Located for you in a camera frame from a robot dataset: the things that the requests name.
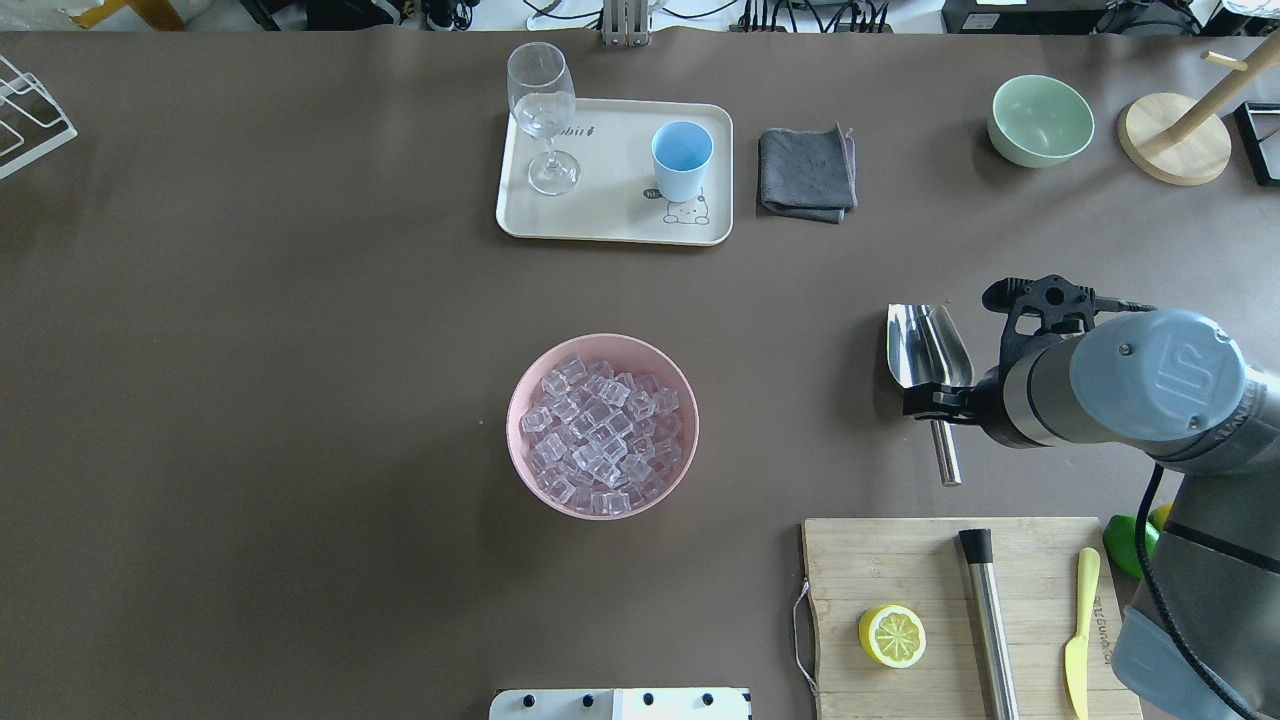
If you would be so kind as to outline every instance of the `dish rack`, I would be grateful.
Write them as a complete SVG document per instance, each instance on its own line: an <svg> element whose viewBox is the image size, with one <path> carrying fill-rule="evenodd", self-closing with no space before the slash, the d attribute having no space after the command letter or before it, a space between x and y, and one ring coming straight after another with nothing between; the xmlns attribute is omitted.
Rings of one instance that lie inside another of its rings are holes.
<svg viewBox="0 0 1280 720"><path fill-rule="evenodd" d="M36 76L0 55L0 179L76 137L76 127Z"/></svg>

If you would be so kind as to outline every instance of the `cutting board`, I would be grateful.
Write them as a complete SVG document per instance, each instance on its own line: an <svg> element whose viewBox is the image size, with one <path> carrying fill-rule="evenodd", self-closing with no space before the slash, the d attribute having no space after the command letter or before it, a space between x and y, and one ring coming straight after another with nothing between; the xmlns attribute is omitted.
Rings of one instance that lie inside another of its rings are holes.
<svg viewBox="0 0 1280 720"><path fill-rule="evenodd" d="M805 568L814 619L818 720L983 720L989 710L982 630L956 532L991 528L996 583L1023 717L1071 720L1062 646L1075 633L1080 548L1102 557L1097 518L809 519ZM924 623L924 657L905 670L872 661L858 619L905 605ZM1089 633L1089 717L1142 719L1138 696L1111 671L1120 634L1111 568L1102 562Z"/></svg>

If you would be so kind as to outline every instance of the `mint green bowl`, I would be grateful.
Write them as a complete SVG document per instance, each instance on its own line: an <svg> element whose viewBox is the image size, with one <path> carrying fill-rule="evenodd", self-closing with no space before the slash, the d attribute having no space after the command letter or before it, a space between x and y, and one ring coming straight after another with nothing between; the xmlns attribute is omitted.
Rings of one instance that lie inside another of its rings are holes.
<svg viewBox="0 0 1280 720"><path fill-rule="evenodd" d="M987 135L996 151L1024 168L1048 168L1093 140L1093 111L1071 86L1046 76L1018 76L991 100Z"/></svg>

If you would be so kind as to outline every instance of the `folded towel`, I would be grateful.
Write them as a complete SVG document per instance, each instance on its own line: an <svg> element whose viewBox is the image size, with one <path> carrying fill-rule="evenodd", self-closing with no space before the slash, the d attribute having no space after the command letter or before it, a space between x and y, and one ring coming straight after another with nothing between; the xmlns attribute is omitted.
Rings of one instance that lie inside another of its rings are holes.
<svg viewBox="0 0 1280 720"><path fill-rule="evenodd" d="M854 137L769 128L760 135L760 202L780 215L840 223L858 206Z"/></svg>

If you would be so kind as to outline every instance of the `bowl of ice cubes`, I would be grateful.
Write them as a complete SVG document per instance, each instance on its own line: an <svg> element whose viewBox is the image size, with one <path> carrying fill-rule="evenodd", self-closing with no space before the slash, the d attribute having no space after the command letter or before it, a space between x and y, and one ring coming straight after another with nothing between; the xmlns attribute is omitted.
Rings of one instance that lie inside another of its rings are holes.
<svg viewBox="0 0 1280 720"><path fill-rule="evenodd" d="M657 347L598 333L548 350L516 384L507 448L543 502L585 520L643 512L676 489L698 447L698 402Z"/></svg>

